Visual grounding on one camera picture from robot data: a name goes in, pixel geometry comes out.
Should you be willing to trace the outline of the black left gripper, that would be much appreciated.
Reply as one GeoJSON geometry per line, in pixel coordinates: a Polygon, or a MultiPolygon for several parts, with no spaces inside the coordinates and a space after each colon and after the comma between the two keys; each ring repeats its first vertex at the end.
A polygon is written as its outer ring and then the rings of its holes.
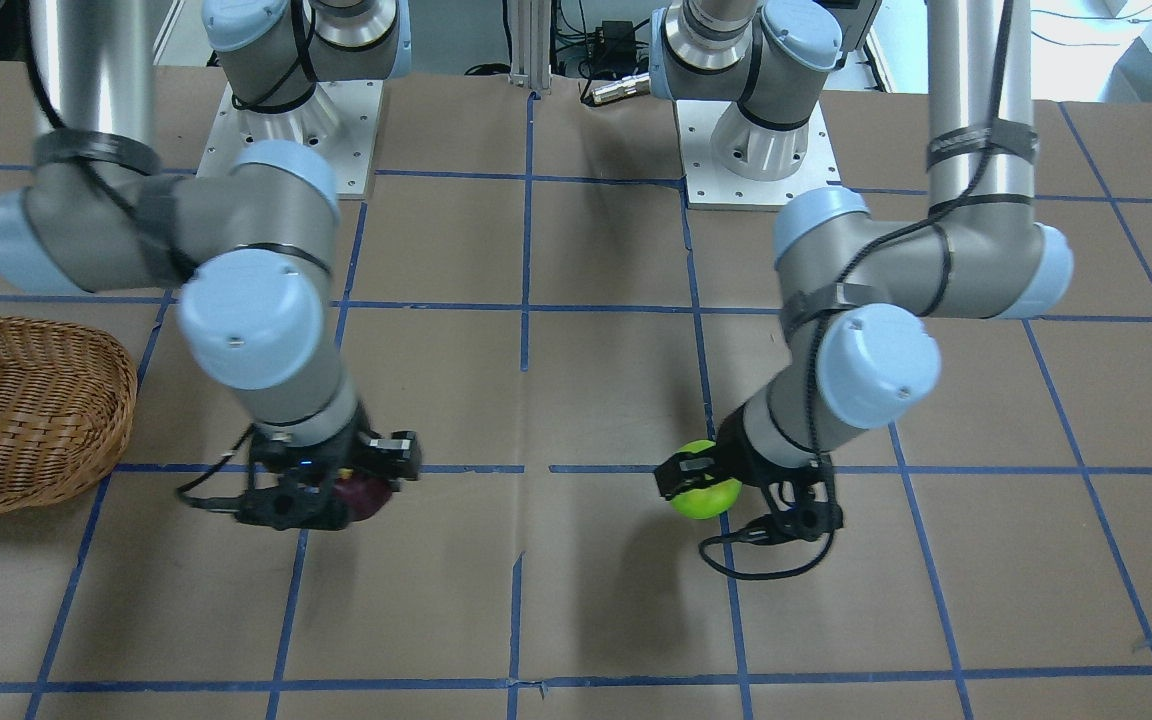
{"type": "Polygon", "coordinates": [[[735,541],[773,546],[818,541],[844,528],[844,511],[835,497],[835,468],[829,456],[782,468],[755,450],[736,410],[719,425],[717,450],[679,450],[654,469],[658,495],[672,501],[685,493],[735,501],[737,480],[756,488],[767,514],[733,533],[735,541]]]}

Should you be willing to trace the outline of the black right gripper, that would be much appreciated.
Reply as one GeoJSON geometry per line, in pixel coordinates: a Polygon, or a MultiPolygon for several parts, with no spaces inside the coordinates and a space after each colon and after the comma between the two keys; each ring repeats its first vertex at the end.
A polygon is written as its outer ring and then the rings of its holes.
{"type": "Polygon", "coordinates": [[[260,429],[253,430],[248,450],[248,487],[238,497],[236,520],[275,530],[342,530],[349,521],[333,497],[339,478],[366,473],[361,468],[358,434],[364,441],[367,473],[401,486],[420,479],[422,446],[415,430],[397,430],[388,437],[369,437],[366,411],[356,407],[344,429],[319,445],[291,447],[260,429]]]}

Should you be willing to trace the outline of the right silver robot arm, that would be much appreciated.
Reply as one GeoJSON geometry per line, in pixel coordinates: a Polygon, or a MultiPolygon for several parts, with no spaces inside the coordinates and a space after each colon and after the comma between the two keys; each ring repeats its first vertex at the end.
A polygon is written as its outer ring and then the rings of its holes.
{"type": "Polygon", "coordinates": [[[338,176],[308,138],[257,137],[220,176],[162,170],[147,12],[26,1],[40,109],[33,183],[0,196],[0,275],[45,295],[179,291],[204,372],[250,415],[238,497],[179,501],[253,526],[340,530],[420,471],[411,430],[376,433],[326,327],[338,176]]]}

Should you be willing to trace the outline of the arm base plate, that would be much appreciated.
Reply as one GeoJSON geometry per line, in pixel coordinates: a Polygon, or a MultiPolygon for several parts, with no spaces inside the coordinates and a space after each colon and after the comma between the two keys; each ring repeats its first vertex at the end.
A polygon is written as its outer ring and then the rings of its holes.
{"type": "Polygon", "coordinates": [[[841,183],[820,105],[791,131],[755,126],[732,103],[679,100],[675,114],[690,209],[776,211],[841,183]]]}
{"type": "Polygon", "coordinates": [[[223,88],[197,174],[223,176],[257,141],[294,141],[332,165],[339,199],[365,200],[385,86],[380,79],[320,83],[301,108],[276,115],[234,108],[232,88],[223,88]]]}

